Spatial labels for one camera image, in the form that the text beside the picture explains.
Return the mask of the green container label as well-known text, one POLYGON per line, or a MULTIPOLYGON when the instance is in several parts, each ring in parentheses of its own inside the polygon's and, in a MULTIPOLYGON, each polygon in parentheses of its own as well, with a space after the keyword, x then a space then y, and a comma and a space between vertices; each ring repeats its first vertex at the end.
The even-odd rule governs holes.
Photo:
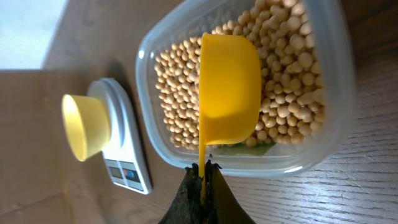
POLYGON ((263 156, 275 143, 258 144, 254 147, 248 147, 243 143, 234 144, 232 146, 217 145, 207 149, 207 152, 212 155, 226 155, 226 156, 263 156))

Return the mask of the pale yellow bowl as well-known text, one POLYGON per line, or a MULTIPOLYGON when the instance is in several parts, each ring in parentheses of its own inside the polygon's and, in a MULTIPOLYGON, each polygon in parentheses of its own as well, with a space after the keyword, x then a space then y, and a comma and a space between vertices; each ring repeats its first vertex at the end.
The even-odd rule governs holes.
POLYGON ((62 118, 70 149, 78 161, 86 161, 109 143, 109 115, 100 99, 65 94, 62 118))

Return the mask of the yellow measuring scoop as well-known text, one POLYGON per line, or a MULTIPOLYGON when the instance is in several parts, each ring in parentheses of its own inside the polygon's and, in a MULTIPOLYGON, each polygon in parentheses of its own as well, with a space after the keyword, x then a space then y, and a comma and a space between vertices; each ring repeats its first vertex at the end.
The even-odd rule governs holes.
POLYGON ((201 38, 198 174, 205 180, 207 145, 236 144, 254 131, 261 105, 261 65, 255 46, 238 35, 201 38))

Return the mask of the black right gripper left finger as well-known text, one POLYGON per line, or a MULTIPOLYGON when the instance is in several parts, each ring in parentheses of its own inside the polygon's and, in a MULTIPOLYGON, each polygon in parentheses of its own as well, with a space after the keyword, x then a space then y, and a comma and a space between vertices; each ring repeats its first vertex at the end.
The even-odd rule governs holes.
POLYGON ((203 205, 201 204, 202 178, 195 163, 185 168, 185 176, 175 194, 169 209, 159 224, 202 224, 203 205))

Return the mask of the white digital kitchen scale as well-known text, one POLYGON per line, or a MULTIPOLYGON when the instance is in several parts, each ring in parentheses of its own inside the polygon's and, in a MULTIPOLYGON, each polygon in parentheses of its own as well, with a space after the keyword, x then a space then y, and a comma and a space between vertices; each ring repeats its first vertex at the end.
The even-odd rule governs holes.
POLYGON ((113 78, 93 82, 88 96, 104 103, 111 135, 102 150, 111 181, 120 187, 148 195, 152 190, 134 108, 125 89, 113 78))

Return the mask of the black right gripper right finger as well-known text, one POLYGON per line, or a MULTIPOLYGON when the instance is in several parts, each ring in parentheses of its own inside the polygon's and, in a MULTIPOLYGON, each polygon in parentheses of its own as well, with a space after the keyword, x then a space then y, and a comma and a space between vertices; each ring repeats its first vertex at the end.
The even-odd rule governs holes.
POLYGON ((221 167, 208 160, 205 164, 206 212, 212 224, 254 224, 255 221, 240 206, 226 183, 221 167))

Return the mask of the soybeans pile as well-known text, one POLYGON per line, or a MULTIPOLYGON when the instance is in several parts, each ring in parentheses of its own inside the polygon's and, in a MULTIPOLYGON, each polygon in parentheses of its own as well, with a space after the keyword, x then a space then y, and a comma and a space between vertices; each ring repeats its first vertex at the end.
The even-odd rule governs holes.
MULTIPOLYGON (((248 147, 277 142, 300 144, 319 131, 325 100, 315 41, 307 13, 298 0, 256 0, 213 29, 240 35, 257 48, 261 61, 262 102, 248 147)), ((164 123, 176 147, 199 147, 199 75, 201 37, 174 43, 155 58, 164 123)))

